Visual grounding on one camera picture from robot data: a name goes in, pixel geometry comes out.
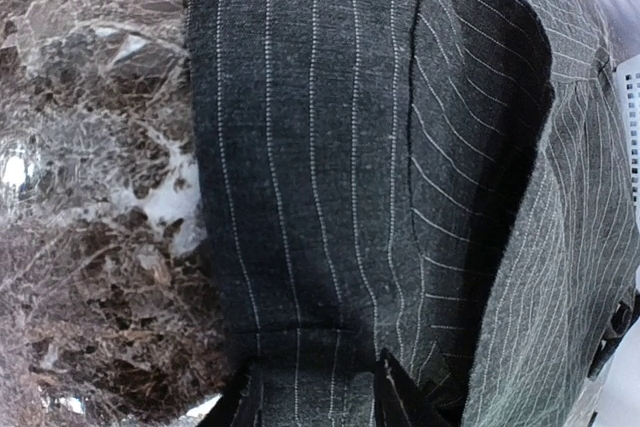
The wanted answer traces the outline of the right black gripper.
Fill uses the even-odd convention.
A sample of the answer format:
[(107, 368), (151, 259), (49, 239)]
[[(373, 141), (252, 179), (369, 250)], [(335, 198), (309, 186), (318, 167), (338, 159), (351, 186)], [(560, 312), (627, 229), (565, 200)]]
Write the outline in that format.
[(639, 319), (639, 292), (619, 301), (616, 312), (607, 325), (588, 371), (588, 379), (595, 380), (613, 356), (624, 336)]

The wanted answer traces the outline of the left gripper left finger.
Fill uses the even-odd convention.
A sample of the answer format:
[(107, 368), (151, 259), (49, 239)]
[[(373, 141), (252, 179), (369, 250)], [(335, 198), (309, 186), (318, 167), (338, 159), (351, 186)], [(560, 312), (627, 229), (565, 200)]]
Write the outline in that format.
[(197, 426), (260, 427), (262, 400), (262, 372), (255, 362), (248, 361), (232, 376), (220, 399)]

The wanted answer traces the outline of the white plastic laundry basket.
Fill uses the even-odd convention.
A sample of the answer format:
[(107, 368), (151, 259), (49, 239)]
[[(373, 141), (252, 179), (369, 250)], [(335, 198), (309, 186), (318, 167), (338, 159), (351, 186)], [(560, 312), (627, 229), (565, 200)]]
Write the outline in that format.
[(640, 55), (637, 54), (621, 62), (615, 70), (619, 106), (626, 135), (626, 151), (634, 207), (639, 206), (639, 90)]

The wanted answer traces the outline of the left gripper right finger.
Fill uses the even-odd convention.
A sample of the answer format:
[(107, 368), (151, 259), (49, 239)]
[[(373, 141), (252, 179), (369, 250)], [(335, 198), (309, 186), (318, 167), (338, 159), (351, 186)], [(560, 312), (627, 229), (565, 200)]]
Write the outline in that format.
[(381, 427), (449, 427), (451, 425), (388, 349), (380, 351), (374, 373), (375, 421)]

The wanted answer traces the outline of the black pinstriped long sleeve shirt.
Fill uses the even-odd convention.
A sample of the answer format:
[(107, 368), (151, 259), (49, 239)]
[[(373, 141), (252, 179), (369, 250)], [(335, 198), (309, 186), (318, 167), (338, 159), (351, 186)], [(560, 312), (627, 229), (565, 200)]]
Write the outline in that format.
[(594, 0), (189, 0), (202, 212), (262, 426), (561, 426), (635, 287)]

